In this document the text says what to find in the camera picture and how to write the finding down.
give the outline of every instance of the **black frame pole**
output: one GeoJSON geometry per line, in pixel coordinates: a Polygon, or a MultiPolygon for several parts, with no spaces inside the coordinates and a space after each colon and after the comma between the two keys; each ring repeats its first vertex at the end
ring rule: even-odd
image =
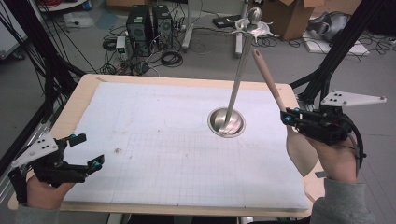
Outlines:
{"type": "Polygon", "coordinates": [[[306,77],[290,83],[293,89],[308,83],[300,93],[299,100],[307,105],[314,103],[320,92],[320,100],[329,93],[330,80],[335,69],[347,56],[349,50],[361,36],[370,20],[387,0],[362,0],[355,13],[346,24],[345,29],[335,39],[335,42],[318,69],[306,77]]]}

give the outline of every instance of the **cardboard box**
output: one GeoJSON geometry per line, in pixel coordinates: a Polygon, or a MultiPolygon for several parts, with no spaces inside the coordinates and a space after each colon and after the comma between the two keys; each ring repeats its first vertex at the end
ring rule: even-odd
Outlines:
{"type": "Polygon", "coordinates": [[[324,5],[324,0],[267,0],[262,5],[262,20],[273,22],[270,30],[284,40],[300,38],[314,8],[324,5]]]}
{"type": "Polygon", "coordinates": [[[151,0],[107,0],[110,7],[131,7],[133,5],[150,5],[151,0]]]}
{"type": "Polygon", "coordinates": [[[361,0],[326,0],[323,6],[315,7],[313,16],[320,16],[323,12],[341,11],[352,15],[356,8],[361,3],[361,0]]]}

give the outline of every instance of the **metal bracket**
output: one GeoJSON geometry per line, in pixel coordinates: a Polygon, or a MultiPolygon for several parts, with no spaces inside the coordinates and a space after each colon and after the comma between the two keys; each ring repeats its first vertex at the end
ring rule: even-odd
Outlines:
{"type": "Polygon", "coordinates": [[[353,106],[353,105],[372,105],[385,103],[385,96],[369,96],[344,91],[332,91],[321,102],[321,105],[331,106],[353,106]]]}
{"type": "Polygon", "coordinates": [[[44,133],[15,161],[13,161],[11,166],[13,168],[19,167],[30,161],[46,156],[56,150],[58,150],[58,145],[55,143],[52,135],[50,133],[44,133]]]}

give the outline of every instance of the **wooden spoon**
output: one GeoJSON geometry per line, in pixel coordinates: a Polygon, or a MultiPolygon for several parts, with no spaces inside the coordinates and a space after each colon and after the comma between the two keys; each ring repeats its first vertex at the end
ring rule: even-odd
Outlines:
{"type": "MultiPolygon", "coordinates": [[[[276,89],[276,85],[273,81],[273,77],[271,75],[268,66],[259,53],[258,50],[253,50],[253,58],[256,61],[257,66],[259,67],[260,72],[262,73],[262,77],[264,78],[268,88],[273,94],[277,105],[281,111],[286,112],[286,108],[283,105],[282,99],[280,98],[279,92],[276,89]]],[[[318,162],[318,153],[317,151],[309,144],[305,137],[300,133],[297,133],[293,130],[293,128],[289,125],[286,125],[288,131],[288,137],[286,138],[286,148],[289,154],[289,157],[293,161],[294,165],[297,167],[297,170],[300,172],[302,176],[308,175],[315,165],[318,162]]]]}

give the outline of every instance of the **gray sleeve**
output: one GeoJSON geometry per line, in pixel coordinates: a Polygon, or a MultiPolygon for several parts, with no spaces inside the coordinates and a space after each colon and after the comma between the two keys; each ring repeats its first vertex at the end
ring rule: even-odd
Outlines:
{"type": "Polygon", "coordinates": [[[15,224],[58,224],[58,214],[59,209],[38,209],[20,204],[15,217],[15,224]]]}
{"type": "Polygon", "coordinates": [[[363,184],[324,180],[325,196],[315,201],[311,224],[370,224],[375,217],[366,208],[363,184]]]}

